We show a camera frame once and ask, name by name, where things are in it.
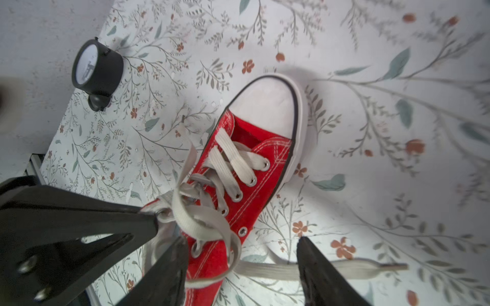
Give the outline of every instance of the white wall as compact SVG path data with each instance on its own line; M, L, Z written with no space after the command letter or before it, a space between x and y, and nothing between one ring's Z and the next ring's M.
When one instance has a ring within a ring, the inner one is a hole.
M97 36L114 0L2 0L0 76L26 83L23 117L0 135L0 182L21 175L31 153L46 153L74 90L72 65Z

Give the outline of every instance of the round gauge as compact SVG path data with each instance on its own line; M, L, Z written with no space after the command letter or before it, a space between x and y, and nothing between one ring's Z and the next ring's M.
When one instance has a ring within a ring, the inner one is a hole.
M89 95L87 102L94 112L102 111L111 102L123 70L123 57L95 37L84 43L76 55L72 84Z
M97 63L98 51L96 45L89 45L80 55L75 70L75 79L78 84L88 81L94 72Z

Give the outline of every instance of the white rubber toe cap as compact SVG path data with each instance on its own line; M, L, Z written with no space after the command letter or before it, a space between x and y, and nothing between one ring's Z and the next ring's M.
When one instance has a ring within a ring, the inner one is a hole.
M263 130L293 138L295 93L282 80L266 76L254 81L229 106L238 118Z

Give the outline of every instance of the shoe tongue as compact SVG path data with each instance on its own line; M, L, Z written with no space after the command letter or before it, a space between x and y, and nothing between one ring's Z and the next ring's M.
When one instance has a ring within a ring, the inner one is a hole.
M279 137L278 135L263 130L251 123L246 122L234 115L235 128L231 135L231 140L243 143L249 148L253 148L256 145L271 139L273 137Z

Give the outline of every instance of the orange flower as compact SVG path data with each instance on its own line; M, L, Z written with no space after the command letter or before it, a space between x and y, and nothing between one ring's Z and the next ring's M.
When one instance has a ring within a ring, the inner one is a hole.
M308 231L308 227L305 225L303 226L303 222L298 221L297 223L293 223L293 233L297 234L298 237L302 237L303 233L306 233Z
M131 110L131 119L134 119L138 116L138 108L134 108Z
M284 62L284 60L286 59L286 57L284 56L283 53L279 52L277 55L276 55L276 61L278 62Z
M352 260L354 258L352 256L352 254L354 254L356 252L356 248L353 245L346 246L345 245L346 239L347 239L346 237L342 237L342 239L340 239L340 242L334 240L334 241L332 241L330 246L334 249L337 249L337 257L338 258L344 258L345 257L345 259Z
M252 60L244 61L244 68L242 69L242 73L245 74L245 72L251 73L252 68L255 67L255 64L253 63Z
M413 22L415 22L415 20L417 20L415 18L415 14L414 13L409 13L409 14L405 14L403 15L403 22L406 23L406 24L411 24Z
M453 26L453 25L456 25L457 23L459 22L459 17L458 16L453 16L451 17L447 23L450 25L450 26Z
M306 171L308 171L307 168L301 168L301 164L298 164L293 175L297 174L299 177L304 177L303 173L306 173Z
M420 155L424 153L424 150L425 144L420 139L412 139L405 144L405 152L407 152L407 154Z
M418 305L418 297L415 292L412 290L407 290L407 301L410 306L417 306Z
M128 280L128 281L127 281L127 284L126 284L126 287L127 287L127 290L128 290L128 291L133 290L133 288L134 288L134 281L132 281L132 280Z

